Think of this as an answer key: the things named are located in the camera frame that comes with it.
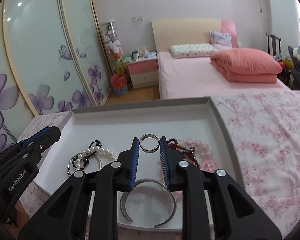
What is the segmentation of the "pink floral tablecloth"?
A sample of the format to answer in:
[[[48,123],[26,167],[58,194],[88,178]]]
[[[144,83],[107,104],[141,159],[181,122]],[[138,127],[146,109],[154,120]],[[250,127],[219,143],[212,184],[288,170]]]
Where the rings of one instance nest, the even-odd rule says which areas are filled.
[[[67,179],[72,156],[98,139],[118,155],[144,134],[209,145],[215,167],[232,176],[283,238],[300,226],[300,92],[252,92],[74,110],[34,118],[22,134],[58,126],[39,174],[21,196],[32,216]]]

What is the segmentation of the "white wall socket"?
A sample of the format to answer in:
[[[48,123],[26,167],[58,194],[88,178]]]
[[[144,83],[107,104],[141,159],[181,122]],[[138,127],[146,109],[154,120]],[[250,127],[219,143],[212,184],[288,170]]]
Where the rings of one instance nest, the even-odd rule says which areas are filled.
[[[133,17],[132,20],[133,20],[133,22],[136,22],[136,21],[143,21],[143,20],[144,20],[144,17],[143,17],[143,16],[137,16],[137,17]]]

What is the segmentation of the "small lilac pillow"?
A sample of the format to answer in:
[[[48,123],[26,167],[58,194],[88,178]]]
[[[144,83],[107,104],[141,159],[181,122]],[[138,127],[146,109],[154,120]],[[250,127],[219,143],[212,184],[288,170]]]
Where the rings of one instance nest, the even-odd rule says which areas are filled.
[[[217,49],[232,48],[232,35],[230,33],[210,31],[210,40]]]

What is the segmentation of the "folded coral duvet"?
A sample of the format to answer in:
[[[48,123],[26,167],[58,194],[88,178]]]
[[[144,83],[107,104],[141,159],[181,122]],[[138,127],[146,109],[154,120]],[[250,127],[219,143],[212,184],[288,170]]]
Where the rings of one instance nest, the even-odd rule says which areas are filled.
[[[218,51],[210,56],[212,65],[230,82],[276,83],[281,65],[268,53],[253,48]]]

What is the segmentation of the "dark wooden chair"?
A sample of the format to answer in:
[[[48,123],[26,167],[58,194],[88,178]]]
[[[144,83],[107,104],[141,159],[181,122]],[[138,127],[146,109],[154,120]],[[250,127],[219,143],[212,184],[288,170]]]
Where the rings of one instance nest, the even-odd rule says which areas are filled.
[[[268,53],[272,56],[281,54],[281,41],[282,39],[276,35],[266,33]]]

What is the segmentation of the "floral sliding wardrobe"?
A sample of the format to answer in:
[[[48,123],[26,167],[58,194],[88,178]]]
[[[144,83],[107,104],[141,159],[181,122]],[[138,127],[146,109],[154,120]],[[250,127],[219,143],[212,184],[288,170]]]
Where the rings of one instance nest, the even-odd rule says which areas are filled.
[[[92,0],[0,0],[0,152],[39,115],[105,103]]]

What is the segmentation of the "pink bed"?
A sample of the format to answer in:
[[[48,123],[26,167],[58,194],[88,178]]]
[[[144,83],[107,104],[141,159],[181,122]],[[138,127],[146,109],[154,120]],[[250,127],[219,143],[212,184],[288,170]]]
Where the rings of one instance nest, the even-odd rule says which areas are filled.
[[[236,49],[237,33],[234,22],[213,18],[168,18],[152,21],[158,52],[158,80],[161,99],[196,98],[217,94],[248,91],[288,90],[277,78],[276,83],[243,83],[228,81],[211,63],[210,57],[175,59],[170,47],[180,44],[209,43],[210,31],[230,33]]]

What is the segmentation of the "red waste bin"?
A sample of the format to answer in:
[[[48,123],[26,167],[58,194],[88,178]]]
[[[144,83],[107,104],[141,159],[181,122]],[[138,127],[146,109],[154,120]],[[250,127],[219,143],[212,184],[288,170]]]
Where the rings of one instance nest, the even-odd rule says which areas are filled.
[[[115,74],[110,77],[110,84],[116,95],[121,96],[128,92],[127,80],[124,73]]]

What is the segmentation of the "thin silver bangle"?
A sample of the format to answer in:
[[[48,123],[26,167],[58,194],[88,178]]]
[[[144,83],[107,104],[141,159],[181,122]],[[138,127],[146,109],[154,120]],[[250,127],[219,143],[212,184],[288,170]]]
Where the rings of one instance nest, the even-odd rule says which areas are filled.
[[[90,164],[90,158],[93,158],[93,160],[97,161],[98,168],[96,171],[99,171],[103,167],[102,161],[96,152],[86,155],[79,153],[74,155],[68,162],[66,167],[66,174],[68,177],[70,177],[76,171],[85,171]]]

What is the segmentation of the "grey cardboard tray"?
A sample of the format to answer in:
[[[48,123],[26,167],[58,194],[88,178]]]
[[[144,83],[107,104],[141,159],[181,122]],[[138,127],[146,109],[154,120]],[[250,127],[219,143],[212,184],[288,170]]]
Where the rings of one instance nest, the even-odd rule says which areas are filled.
[[[69,160],[87,149],[94,139],[118,155],[131,148],[134,137],[142,140],[136,178],[144,183],[129,194],[126,207],[130,219],[119,215],[121,227],[153,232],[181,230],[182,198],[173,199],[160,186],[157,139],[161,137],[207,144],[216,167],[243,184],[230,135],[211,98],[143,101],[74,111],[61,131],[60,140],[44,157],[34,183],[53,194],[68,178]]]

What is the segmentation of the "plush toy display tube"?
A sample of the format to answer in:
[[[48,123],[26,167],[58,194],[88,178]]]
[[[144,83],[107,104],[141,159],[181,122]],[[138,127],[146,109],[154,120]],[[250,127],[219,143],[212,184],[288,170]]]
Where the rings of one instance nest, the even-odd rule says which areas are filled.
[[[126,74],[123,51],[115,28],[115,21],[109,21],[101,25],[103,42],[113,74]]]

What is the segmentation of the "white floral pillow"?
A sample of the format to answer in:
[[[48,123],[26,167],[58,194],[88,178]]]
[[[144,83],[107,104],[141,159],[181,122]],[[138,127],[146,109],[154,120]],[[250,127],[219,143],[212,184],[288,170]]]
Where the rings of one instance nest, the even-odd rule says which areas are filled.
[[[170,47],[170,52],[175,59],[210,57],[217,49],[209,43],[180,44]]]

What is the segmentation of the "pink white nightstand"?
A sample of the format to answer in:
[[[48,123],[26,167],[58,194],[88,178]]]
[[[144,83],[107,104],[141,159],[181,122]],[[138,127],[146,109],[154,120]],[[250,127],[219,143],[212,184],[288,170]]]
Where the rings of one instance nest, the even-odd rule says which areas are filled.
[[[157,57],[141,58],[126,64],[134,89],[153,87],[159,84]]]

